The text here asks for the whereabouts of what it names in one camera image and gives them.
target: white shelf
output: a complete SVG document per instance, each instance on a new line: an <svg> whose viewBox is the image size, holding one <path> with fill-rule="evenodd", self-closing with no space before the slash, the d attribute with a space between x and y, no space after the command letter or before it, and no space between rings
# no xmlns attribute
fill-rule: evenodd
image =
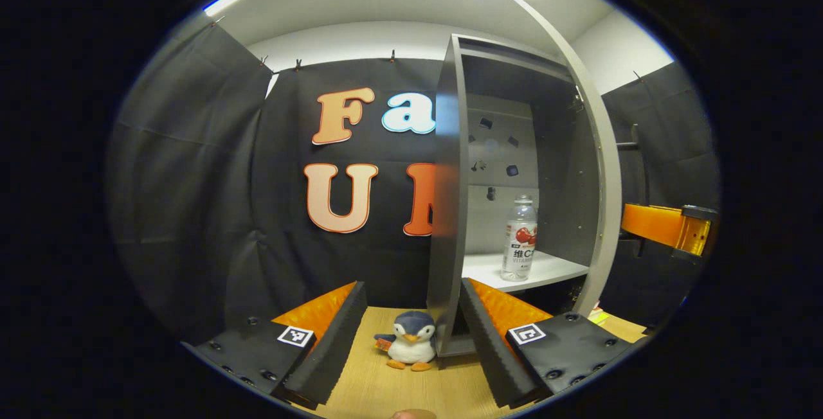
<svg viewBox="0 0 823 419"><path fill-rule="evenodd" d="M465 255L462 277L480 281L503 292L511 292L565 281L588 273L588 267L538 251L534 252L532 272L526 281L503 280L500 277L502 266L503 253Z"/></svg>

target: orange letter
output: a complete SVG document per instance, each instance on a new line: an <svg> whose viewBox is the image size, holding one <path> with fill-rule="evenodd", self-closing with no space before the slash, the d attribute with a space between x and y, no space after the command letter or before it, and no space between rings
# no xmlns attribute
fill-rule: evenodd
<svg viewBox="0 0 823 419"><path fill-rule="evenodd" d="M435 164L411 164L406 173L414 179L414 203L411 222L403 226L403 232L409 236L429 236L429 209L435 201Z"/></svg>
<svg viewBox="0 0 823 419"><path fill-rule="evenodd" d="M320 108L320 130L311 138L314 144L340 143L352 137L352 130L343 126L343 119L356 125L363 116L363 106L359 101L352 101L346 105L346 100L361 100L370 103L374 100L371 88L339 91L338 93L321 94L317 102Z"/></svg>
<svg viewBox="0 0 823 419"><path fill-rule="evenodd" d="M315 225L326 231L350 233L361 229L368 220L368 199L371 179L377 175L377 167L371 164L352 164L346 174L352 178L352 210L346 217L335 215L329 205L332 193L332 178L338 174L338 167L332 164L308 164L303 173L309 178L306 206L309 218Z"/></svg>

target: penguin feet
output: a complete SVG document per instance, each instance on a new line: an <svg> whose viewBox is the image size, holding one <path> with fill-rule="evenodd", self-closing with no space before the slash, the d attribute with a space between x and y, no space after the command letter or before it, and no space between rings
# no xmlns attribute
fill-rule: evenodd
<svg viewBox="0 0 823 419"><path fill-rule="evenodd" d="M400 361L397 361L397 360L389 360L388 363L386 363L386 364L393 367L394 369L398 369L398 370L406 369L406 363L400 363Z"/></svg>
<svg viewBox="0 0 823 419"><path fill-rule="evenodd" d="M411 365L411 370L430 370L431 364L429 363L415 363Z"/></svg>

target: yellow item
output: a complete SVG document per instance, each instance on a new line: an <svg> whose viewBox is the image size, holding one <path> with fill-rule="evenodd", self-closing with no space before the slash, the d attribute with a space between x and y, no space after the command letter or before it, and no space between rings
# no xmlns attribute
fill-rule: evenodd
<svg viewBox="0 0 823 419"><path fill-rule="evenodd" d="M679 208L626 204L621 228L694 255L702 255L712 222L685 217Z"/></svg>
<svg viewBox="0 0 823 419"><path fill-rule="evenodd" d="M592 323L595 323L595 325L602 326L603 321L605 321L607 317L609 317L609 315L606 312L602 312L602 313L595 314L592 317L589 317L588 320L591 321Z"/></svg>

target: white wall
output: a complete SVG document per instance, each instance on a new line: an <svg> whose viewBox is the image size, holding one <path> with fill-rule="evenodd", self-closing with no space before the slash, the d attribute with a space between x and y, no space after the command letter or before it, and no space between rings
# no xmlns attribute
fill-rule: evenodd
<svg viewBox="0 0 823 419"><path fill-rule="evenodd" d="M597 91L637 80L673 61L670 54L634 21L615 10L571 43Z"/></svg>
<svg viewBox="0 0 823 419"><path fill-rule="evenodd" d="M395 58L442 61L452 33L518 45L514 41L490 33L443 24L376 21L300 30L252 44L247 48L258 58L268 55L266 66L273 71L294 67L296 59L301 60L301 65L308 66L319 62L349 59L390 58L392 49L395 50ZM276 76L269 83L269 90L275 80Z"/></svg>
<svg viewBox="0 0 823 419"><path fill-rule="evenodd" d="M266 66L273 71L294 67L296 59L308 66L348 59L389 58L392 49L396 58L441 61L452 33L518 45L490 33L443 24L376 21L300 30L247 48L258 58L268 56ZM635 80L637 77L632 71L644 76L673 61L648 33L618 11L594 24L571 45L588 68L600 94ZM276 77L273 77L269 90Z"/></svg>

